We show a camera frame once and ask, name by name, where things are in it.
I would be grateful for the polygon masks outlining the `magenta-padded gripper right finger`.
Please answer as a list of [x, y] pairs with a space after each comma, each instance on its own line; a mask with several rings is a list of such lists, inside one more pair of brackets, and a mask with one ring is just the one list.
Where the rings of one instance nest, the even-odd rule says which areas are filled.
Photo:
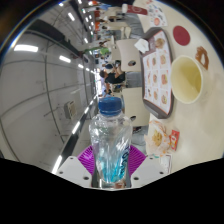
[[146, 156], [134, 146], [130, 147], [127, 171], [131, 188], [143, 187], [167, 175], [158, 159]]

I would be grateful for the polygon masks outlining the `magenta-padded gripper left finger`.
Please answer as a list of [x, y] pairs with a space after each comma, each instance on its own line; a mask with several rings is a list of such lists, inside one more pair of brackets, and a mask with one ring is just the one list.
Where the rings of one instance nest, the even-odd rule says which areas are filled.
[[56, 175], [84, 188], [97, 188], [98, 177], [92, 147], [88, 146], [78, 156], [69, 156]]

